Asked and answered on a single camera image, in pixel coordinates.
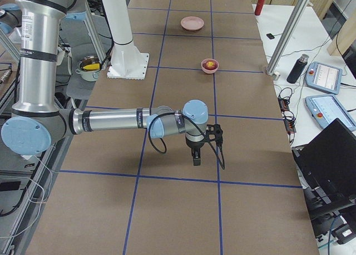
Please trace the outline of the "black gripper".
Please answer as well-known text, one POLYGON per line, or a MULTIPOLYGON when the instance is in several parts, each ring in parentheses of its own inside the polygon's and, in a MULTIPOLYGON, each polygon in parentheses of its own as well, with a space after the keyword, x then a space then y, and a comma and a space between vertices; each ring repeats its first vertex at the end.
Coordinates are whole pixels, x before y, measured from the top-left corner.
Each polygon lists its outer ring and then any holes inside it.
POLYGON ((187 142, 188 147, 191 148, 191 155, 193 157, 193 166, 201 165, 201 152, 200 149, 204 146, 204 142, 187 142))

